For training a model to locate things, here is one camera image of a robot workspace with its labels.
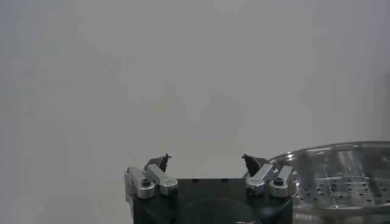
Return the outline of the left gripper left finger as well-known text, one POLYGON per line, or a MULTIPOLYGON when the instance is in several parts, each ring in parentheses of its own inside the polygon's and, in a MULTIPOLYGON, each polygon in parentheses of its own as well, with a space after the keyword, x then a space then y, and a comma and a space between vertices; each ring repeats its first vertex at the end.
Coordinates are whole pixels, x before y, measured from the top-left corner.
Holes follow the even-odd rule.
POLYGON ((166 174, 169 154, 150 159, 140 169, 137 166, 129 166, 124 172, 124 189, 126 200, 150 199, 157 194, 167 197, 176 197, 179 192, 177 179, 166 174))

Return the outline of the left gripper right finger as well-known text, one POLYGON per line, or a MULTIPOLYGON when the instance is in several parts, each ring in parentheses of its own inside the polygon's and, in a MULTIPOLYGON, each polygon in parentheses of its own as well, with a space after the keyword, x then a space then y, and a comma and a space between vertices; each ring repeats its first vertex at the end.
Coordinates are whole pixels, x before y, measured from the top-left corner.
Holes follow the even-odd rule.
POLYGON ((269 194, 277 198, 297 194, 296 171, 291 166, 275 167, 265 158, 244 154, 247 173, 244 176, 246 192, 251 196, 269 194))

